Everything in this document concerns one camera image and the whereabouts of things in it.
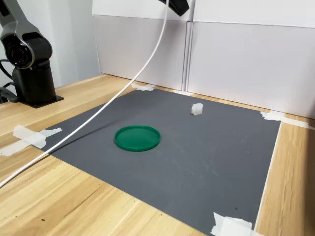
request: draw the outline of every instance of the small white block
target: small white block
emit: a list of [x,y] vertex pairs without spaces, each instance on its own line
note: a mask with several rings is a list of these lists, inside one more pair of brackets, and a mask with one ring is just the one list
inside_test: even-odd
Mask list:
[[195,115],[199,115],[202,114],[202,109],[203,109],[203,104],[202,103],[196,103],[193,104],[192,108],[191,108],[191,113],[195,116]]

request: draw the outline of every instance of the wooden tabletop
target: wooden tabletop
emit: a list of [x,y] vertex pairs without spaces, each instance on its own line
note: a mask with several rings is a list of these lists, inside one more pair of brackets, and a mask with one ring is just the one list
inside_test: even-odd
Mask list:
[[[18,140],[13,136],[16,125],[38,132],[107,102],[127,83],[127,79],[103,75],[57,88],[57,94],[64,100],[43,108],[1,104],[0,148]],[[133,90],[129,87],[125,94]],[[192,96],[269,112],[217,98]],[[286,117],[309,121],[293,115]],[[35,147],[27,147],[12,156],[0,156],[0,181],[41,153]],[[314,228],[315,131],[281,123],[256,229],[265,236],[313,236]],[[0,189],[0,235],[203,234],[47,156]]]

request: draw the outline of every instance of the masking tape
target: masking tape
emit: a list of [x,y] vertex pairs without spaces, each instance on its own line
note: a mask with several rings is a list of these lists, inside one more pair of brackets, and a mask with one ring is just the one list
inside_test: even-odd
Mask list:
[[178,94],[181,94],[181,95],[186,95],[186,96],[191,96],[193,95],[194,93],[192,92],[185,92],[185,91],[178,91],[178,90],[173,90],[174,93],[178,93]]
[[13,130],[13,136],[23,140],[29,145],[34,145],[35,147],[41,149],[46,145],[46,136],[36,133],[24,126],[17,125]]
[[279,120],[286,124],[292,124],[292,125],[306,128],[306,129],[315,130],[315,128],[311,127],[307,122],[284,117],[284,113],[282,112],[270,111],[269,113],[266,113],[266,112],[260,112],[260,113],[262,114],[262,117],[264,117],[267,120]]
[[1,156],[11,156],[14,153],[25,149],[30,145],[43,148],[46,145],[46,138],[61,132],[62,129],[44,129],[38,133],[29,130],[21,125],[17,125],[13,130],[13,135],[21,140],[0,149]]
[[252,230],[252,223],[242,219],[223,217],[213,212],[216,225],[212,228],[214,236],[262,236]]
[[145,86],[142,86],[142,85],[136,85],[136,84],[132,84],[131,85],[133,88],[137,88],[137,90],[141,90],[141,91],[153,91],[154,90],[154,87],[155,85],[145,85]]

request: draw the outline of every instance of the green plastic lid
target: green plastic lid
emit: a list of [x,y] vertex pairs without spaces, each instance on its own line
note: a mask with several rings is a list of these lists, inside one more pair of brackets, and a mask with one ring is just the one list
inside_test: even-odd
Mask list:
[[147,151],[155,148],[161,140],[160,133],[149,126],[131,125],[118,130],[115,143],[127,151]]

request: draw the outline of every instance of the dark gray foam board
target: dark gray foam board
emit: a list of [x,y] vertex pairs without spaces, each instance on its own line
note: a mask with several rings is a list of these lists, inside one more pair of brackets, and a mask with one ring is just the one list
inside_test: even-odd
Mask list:
[[[198,102],[203,113],[193,116]],[[43,150],[99,108],[50,127],[63,131],[48,137]],[[156,128],[160,144],[146,152],[119,149],[116,131],[133,124]],[[279,126],[259,111],[137,90],[115,100],[52,155],[210,234],[213,212],[255,224]]]

